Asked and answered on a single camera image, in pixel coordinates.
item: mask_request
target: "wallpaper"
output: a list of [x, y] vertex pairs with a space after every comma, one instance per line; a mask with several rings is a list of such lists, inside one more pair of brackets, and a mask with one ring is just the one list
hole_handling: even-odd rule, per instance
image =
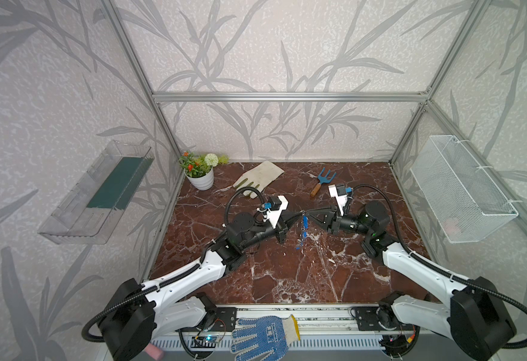
[[[81, 326], [142, 277], [180, 175], [97, 4], [0, 0], [0, 361], [94, 359]], [[156, 159], [109, 241], [38, 235], [112, 139]]]
[[[434, 99], [520, 195], [527, 206], [527, 1], [493, 1]], [[437, 261], [469, 277], [490, 279], [527, 306], [527, 236], [516, 221], [480, 242], [449, 243], [410, 173], [430, 135], [443, 134], [425, 115], [394, 164], [404, 195]], [[527, 317], [509, 308], [527, 336]], [[500, 350], [501, 361], [527, 360], [527, 348]]]
[[248, 161], [388, 161], [416, 106], [226, 102], [171, 103], [162, 110], [182, 150], [216, 151]]
[[[426, 90], [472, 2], [116, 4], [154, 92], [361, 92]], [[415, 104], [164, 103], [162, 108], [181, 149], [242, 161], [387, 161]]]
[[471, 1], [116, 4], [154, 91], [421, 91]]

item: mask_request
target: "metal mesh basket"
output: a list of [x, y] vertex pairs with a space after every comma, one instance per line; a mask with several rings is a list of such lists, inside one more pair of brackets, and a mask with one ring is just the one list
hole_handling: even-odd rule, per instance
[[451, 243], [478, 242], [518, 215], [453, 135], [431, 136], [411, 172]]

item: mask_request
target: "clear plastic shelf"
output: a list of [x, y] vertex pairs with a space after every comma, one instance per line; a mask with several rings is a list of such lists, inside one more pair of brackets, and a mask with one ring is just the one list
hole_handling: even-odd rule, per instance
[[153, 162], [150, 146], [111, 141], [39, 234], [58, 244], [105, 244]]

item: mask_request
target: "artificial flower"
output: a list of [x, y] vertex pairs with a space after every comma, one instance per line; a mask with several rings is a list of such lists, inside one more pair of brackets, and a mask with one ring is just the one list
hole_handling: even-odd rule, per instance
[[209, 166], [215, 167], [217, 163], [219, 163], [219, 159], [217, 159], [217, 155], [209, 153], [205, 155], [205, 163]]

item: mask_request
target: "black cable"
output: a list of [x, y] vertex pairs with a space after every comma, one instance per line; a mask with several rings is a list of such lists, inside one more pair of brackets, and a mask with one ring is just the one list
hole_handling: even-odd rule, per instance
[[183, 339], [183, 332], [181, 332], [181, 329], [177, 330], [177, 332], [179, 333], [179, 341], [181, 342], [181, 346], [183, 347], [183, 349], [186, 351], [186, 353], [193, 357], [194, 360], [205, 360], [206, 358], [210, 357], [211, 354], [213, 353], [213, 351], [209, 352], [209, 355], [206, 355], [205, 357], [199, 357], [199, 352], [195, 352], [195, 354], [190, 350], [189, 346], [187, 346], [187, 343], [185, 342], [185, 340]]
[[228, 201], [228, 203], [225, 205], [225, 210], [224, 210], [224, 224], [227, 226], [228, 224], [230, 224], [229, 220], [228, 220], [228, 215], [230, 214], [230, 208], [231, 208], [231, 204], [233, 203], [233, 200], [239, 196], [240, 194], [242, 194], [243, 192], [245, 191], [252, 191], [254, 192], [258, 198], [260, 199], [260, 202], [261, 204], [263, 205], [265, 203], [265, 198], [264, 196], [261, 194], [260, 191], [257, 190], [257, 188], [254, 188], [254, 187], [242, 187], [242, 188], [239, 188], [234, 195], [231, 196], [230, 200]]
[[[485, 288], [485, 287], [477, 284], [476, 282], [474, 282], [472, 279], [464, 279], [464, 278], [460, 278], [458, 276], [454, 276], [452, 273], [450, 273], [448, 271], [445, 271], [445, 270], [442, 270], [441, 268], [436, 267], [435, 265], [428, 263], [428, 261], [426, 261], [425, 258], [423, 258], [419, 254], [417, 254], [416, 252], [414, 252], [410, 248], [408, 248], [408, 246], [406, 246], [406, 244], [402, 240], [402, 236], [400, 235], [400, 227], [398, 227], [398, 223], [397, 223], [397, 220], [396, 220], [396, 212], [394, 212], [394, 208], [392, 207], [392, 202], [390, 202], [390, 199], [381, 190], [379, 190], [378, 188], [376, 188], [376, 187], [374, 187], [373, 185], [370, 185], [370, 184], [359, 184], [359, 185], [355, 186], [353, 188], [353, 190], [356, 190], [357, 188], [361, 188], [361, 187], [367, 187], [367, 188], [371, 188], [371, 189], [377, 191], [386, 200], [386, 202], [388, 203], [388, 206], [390, 208], [390, 213], [392, 214], [392, 221], [394, 223], [394, 229], [396, 230], [396, 236], [398, 237], [398, 241], [399, 241], [400, 245], [402, 245], [402, 248], [404, 248], [404, 250], [406, 251], [406, 253], [408, 253], [408, 255], [410, 257], [414, 258], [416, 261], [420, 262], [421, 264], [423, 264], [424, 266], [428, 267], [429, 269], [431, 269], [431, 270], [433, 270], [433, 271], [435, 271], [437, 273], [440, 273], [444, 277], [451, 278], [452, 280], [454, 280], [456, 282], [459, 282], [462, 285], [467, 285], [467, 286], [472, 287], [474, 289], [477, 289], [477, 290], [479, 290], [481, 292], [485, 292], [485, 293], [487, 293], [487, 294], [489, 294], [491, 296], [494, 296], [494, 297], [496, 297], [496, 298], [498, 298], [500, 300], [503, 300], [504, 302], [506, 302], [506, 303], [518, 308], [520, 311], [522, 311], [524, 314], [527, 315], [527, 307], [524, 306], [522, 303], [516, 301], [515, 299], [510, 298], [510, 297], [508, 297], [508, 296], [506, 296], [506, 295], [504, 295], [502, 293], [499, 293], [497, 291], [493, 291], [491, 289]], [[502, 346], [502, 348], [506, 348], [506, 349], [517, 349], [517, 348], [525, 348], [525, 347], [527, 347], [527, 337], [524, 340], [522, 340], [522, 341], [513, 342], [513, 343], [506, 343], [504, 346]]]
[[346, 205], [344, 206], [344, 215], [347, 215], [350, 211], [350, 206], [352, 205], [352, 202], [354, 201], [354, 190], [351, 190], [348, 193], [348, 201], [346, 202]]
[[405, 347], [406, 350], [403, 353], [398, 353], [398, 356], [394, 356], [393, 353], [390, 353], [389, 356], [397, 359], [399, 357], [402, 357], [402, 356], [406, 355], [408, 352], [410, 352], [414, 348], [414, 346], [416, 345], [416, 342], [418, 342], [418, 336], [419, 335], [420, 335], [420, 326], [415, 326], [414, 327], [414, 338], [412, 339], [412, 342], [408, 344], [408, 346], [406, 346], [406, 345], [402, 345], [402, 346], [383, 345], [383, 346], [385, 348], [396, 348], [396, 349]]
[[103, 311], [101, 311], [100, 313], [95, 315], [92, 319], [87, 321], [87, 323], [85, 323], [85, 326], [83, 326], [83, 328], [81, 329], [81, 337], [83, 337], [84, 340], [89, 341], [89, 342], [97, 342], [97, 343], [104, 342], [105, 340], [103, 339], [102, 336], [95, 336], [95, 335], [93, 335], [93, 334], [91, 334], [89, 332], [89, 330], [91, 329], [91, 327], [93, 327], [94, 324], [96, 324], [103, 317], [107, 316], [108, 314], [110, 314], [111, 312], [117, 310], [118, 308], [121, 308], [123, 306], [127, 306], [127, 305], [129, 305], [129, 304], [131, 304], [131, 303], [133, 303], [135, 301], [138, 301], [138, 300], [144, 298], [145, 295], [148, 295], [149, 293], [152, 293], [152, 292], [156, 292], [156, 291], [160, 290], [161, 288], [165, 287], [166, 285], [169, 285], [169, 284], [172, 284], [174, 282], [177, 282], [180, 279], [183, 279], [183, 278], [189, 276], [191, 273], [195, 272], [195, 270], [199, 269], [200, 265], [205, 260], [205, 255], [207, 254], [208, 249], [209, 249], [209, 247], [212, 244], [213, 243], [208, 244], [203, 249], [202, 255], [201, 255], [201, 257], [199, 257], [199, 263], [195, 264], [192, 268], [190, 268], [187, 271], [184, 271], [184, 272], [178, 274], [177, 276], [174, 276], [172, 278], [166, 279], [163, 282], [160, 282], [159, 283], [159, 287], [153, 286], [153, 287], [150, 287], [150, 288], [148, 288], [148, 289], [146, 289], [144, 291], [140, 291], [140, 292], [134, 294], [133, 296], [131, 296], [131, 297], [119, 302], [119, 303], [114, 304], [113, 306], [105, 308]]

